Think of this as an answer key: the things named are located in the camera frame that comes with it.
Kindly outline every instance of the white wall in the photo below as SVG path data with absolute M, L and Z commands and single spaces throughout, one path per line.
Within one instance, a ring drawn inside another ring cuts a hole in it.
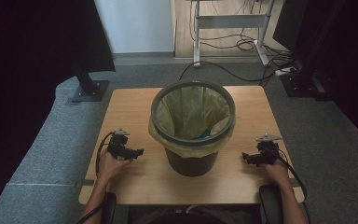
M 113 53 L 173 52 L 170 0 L 94 0 Z

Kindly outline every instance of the dark background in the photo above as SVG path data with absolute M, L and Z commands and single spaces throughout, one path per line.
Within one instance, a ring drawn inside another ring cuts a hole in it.
M 273 37 L 302 62 L 301 76 L 320 79 L 326 96 L 317 98 L 333 100 L 358 128 L 358 0 L 286 0 Z
M 328 13 L 309 10 L 304 20 L 313 22 L 311 15 Z M 114 70 L 93 1 L 0 1 L 0 194 L 42 127 L 55 88 L 75 75 L 68 57 L 88 72 Z M 358 127 L 358 1 L 345 1 L 311 72 L 326 74 L 332 99 Z
M 75 75 L 114 70 L 94 2 L 0 1 L 0 194 Z

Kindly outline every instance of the black trash can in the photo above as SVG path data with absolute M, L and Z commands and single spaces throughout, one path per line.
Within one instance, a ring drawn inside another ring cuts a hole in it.
M 164 147 L 177 173 L 208 173 L 232 134 L 235 105 L 228 91 L 205 80 L 182 80 L 163 88 L 151 107 L 149 133 Z

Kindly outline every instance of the handheld controller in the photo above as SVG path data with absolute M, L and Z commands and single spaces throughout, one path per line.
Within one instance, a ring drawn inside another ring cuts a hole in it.
M 97 160 L 95 164 L 95 173 L 98 175 L 100 167 L 100 158 L 101 158 L 101 151 L 103 146 L 106 145 L 104 142 L 106 138 L 112 135 L 109 140 L 109 144 L 107 147 L 107 151 L 114 157 L 116 160 L 133 160 L 138 159 L 138 156 L 142 156 L 144 154 L 144 149 L 130 149 L 125 147 L 128 141 L 128 137 L 126 135 L 130 135 L 126 131 L 119 129 L 112 133 L 109 133 L 101 142 L 100 147 L 98 148 L 97 152 Z
M 257 149 L 259 154 L 249 155 L 242 153 L 243 158 L 248 164 L 254 164 L 259 166 L 260 164 L 272 164 L 279 157 L 278 143 L 274 143 L 275 140 L 281 140 L 279 136 L 265 134 L 263 137 L 257 138 Z
M 142 156 L 144 154 L 144 149 L 130 149 L 126 148 L 124 145 L 127 144 L 128 137 L 126 135 L 130 135 L 126 131 L 119 129 L 115 131 L 109 141 L 109 146 L 107 147 L 107 151 L 112 154 L 112 156 L 116 160 L 132 160 L 137 159 L 138 156 Z

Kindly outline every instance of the wooden table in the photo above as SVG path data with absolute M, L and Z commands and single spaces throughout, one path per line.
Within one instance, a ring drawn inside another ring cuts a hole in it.
M 187 177 L 169 165 L 164 147 L 148 133 L 151 103 L 160 90 L 120 89 L 113 92 L 97 144 L 80 192 L 87 203 L 95 180 L 96 151 L 110 132 L 123 128 L 131 133 L 126 147 L 144 148 L 145 153 L 126 167 L 109 186 L 118 204 L 218 204 L 259 203 L 258 189 L 269 183 L 262 168 L 248 165 L 241 153 L 258 153 L 255 139 L 265 133 L 280 135 L 264 90 L 259 86 L 225 87 L 234 99 L 236 124 L 212 170 L 206 175 Z M 280 149 L 290 157 L 283 141 Z M 294 187 L 297 200 L 304 200 L 300 187 Z

